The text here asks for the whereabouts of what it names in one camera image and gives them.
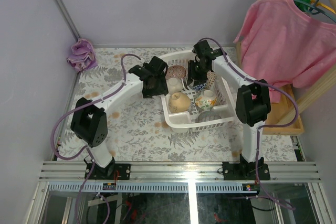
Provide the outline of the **brown checker pattern bowl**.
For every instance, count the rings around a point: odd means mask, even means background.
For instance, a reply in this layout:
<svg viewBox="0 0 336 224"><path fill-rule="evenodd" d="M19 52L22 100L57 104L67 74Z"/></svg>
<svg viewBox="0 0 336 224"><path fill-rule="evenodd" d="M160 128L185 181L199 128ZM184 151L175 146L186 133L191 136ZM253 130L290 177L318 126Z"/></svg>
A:
<svg viewBox="0 0 336 224"><path fill-rule="evenodd" d="M206 89L210 89L216 80L216 74L212 71L207 73Z"/></svg>

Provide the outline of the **red eye pattern bowl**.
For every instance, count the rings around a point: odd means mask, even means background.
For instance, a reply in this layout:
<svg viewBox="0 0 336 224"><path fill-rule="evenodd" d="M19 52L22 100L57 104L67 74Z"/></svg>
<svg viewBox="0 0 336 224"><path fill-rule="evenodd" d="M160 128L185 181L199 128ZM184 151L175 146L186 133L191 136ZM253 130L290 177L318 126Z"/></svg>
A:
<svg viewBox="0 0 336 224"><path fill-rule="evenodd" d="M181 65L173 65L168 67L166 73L166 80L170 78L183 79L186 76L186 69Z"/></svg>

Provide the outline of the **yellow rimmed bottom bowl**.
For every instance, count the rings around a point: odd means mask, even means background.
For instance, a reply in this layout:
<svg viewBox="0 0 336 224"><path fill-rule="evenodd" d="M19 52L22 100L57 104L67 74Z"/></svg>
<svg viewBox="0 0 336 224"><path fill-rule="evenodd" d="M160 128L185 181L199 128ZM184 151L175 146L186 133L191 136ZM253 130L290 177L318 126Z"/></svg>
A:
<svg viewBox="0 0 336 224"><path fill-rule="evenodd" d="M181 92L176 92L169 98L168 106L171 113L185 112L191 105L190 98Z"/></svg>

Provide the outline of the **orange flower pattern bowl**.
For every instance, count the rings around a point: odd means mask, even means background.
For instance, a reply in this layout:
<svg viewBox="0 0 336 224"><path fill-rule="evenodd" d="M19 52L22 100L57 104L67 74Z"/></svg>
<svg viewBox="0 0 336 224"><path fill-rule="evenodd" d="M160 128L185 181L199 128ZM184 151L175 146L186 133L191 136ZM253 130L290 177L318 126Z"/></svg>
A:
<svg viewBox="0 0 336 224"><path fill-rule="evenodd" d="M195 98L195 105L199 111L211 110L217 104L217 95L212 90L203 90Z"/></svg>

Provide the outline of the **white plastic dish rack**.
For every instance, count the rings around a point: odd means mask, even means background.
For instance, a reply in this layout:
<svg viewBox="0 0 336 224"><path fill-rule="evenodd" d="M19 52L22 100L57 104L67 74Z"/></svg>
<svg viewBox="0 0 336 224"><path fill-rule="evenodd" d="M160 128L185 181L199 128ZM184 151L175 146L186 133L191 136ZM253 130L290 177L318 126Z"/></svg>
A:
<svg viewBox="0 0 336 224"><path fill-rule="evenodd" d="M189 130L199 132L217 127L235 120L235 101L225 79L216 76L210 90L217 96L216 105L211 109L208 117L196 106L196 97L202 93L183 84L182 93L191 100L191 105L184 112L172 113L169 109L170 94L161 95L164 118L167 125L176 133L185 133Z"/></svg>

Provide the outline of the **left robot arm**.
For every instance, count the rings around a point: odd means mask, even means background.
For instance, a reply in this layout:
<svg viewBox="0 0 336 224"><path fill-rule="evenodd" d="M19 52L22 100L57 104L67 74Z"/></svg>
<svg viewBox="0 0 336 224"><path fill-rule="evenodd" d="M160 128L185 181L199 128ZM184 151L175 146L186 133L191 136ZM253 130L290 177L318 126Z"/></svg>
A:
<svg viewBox="0 0 336 224"><path fill-rule="evenodd" d="M86 143L89 155L97 165L97 173L103 179L111 178L115 172L113 156L106 141L108 110L118 107L125 99L139 93L144 99L168 94L165 79L168 65L165 61L154 56L150 62L126 71L123 65L126 56L121 58L122 80L95 100L79 99L70 125L75 135Z"/></svg>

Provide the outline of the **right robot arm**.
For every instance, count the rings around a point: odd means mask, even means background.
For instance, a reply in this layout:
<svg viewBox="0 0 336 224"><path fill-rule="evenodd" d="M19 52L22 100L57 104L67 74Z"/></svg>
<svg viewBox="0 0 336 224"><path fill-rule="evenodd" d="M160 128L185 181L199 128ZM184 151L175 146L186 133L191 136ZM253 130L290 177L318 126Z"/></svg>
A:
<svg viewBox="0 0 336 224"><path fill-rule="evenodd" d="M187 85L199 85L207 81L209 71L216 73L237 89L236 116L242 122L244 142L242 157L246 161L239 166L240 175L251 179L258 173L259 140L261 126L270 113L268 83L255 80L232 62L226 52L219 47L210 47L209 38L200 39L192 49L195 58L188 62Z"/></svg>

